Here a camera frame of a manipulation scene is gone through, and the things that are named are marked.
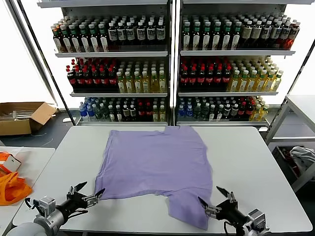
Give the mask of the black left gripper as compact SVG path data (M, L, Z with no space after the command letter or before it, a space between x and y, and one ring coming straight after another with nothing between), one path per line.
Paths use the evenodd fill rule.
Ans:
M78 192L86 184L87 182L85 181L76 186L71 186L66 196L67 200L61 205L57 205L57 209L62 213L64 219L68 219L77 209L86 209L88 206L95 206L98 203L105 188L98 191L95 195L86 196Z

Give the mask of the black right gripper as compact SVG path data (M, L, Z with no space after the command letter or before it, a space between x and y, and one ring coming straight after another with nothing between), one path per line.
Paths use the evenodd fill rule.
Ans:
M220 203L217 206L208 205L202 198L198 197L205 214L208 217L216 218L217 220L227 220L233 226L243 226L247 223L248 218L238 210L238 202L235 199L234 193L228 192L226 189L219 186L216 187L228 200Z

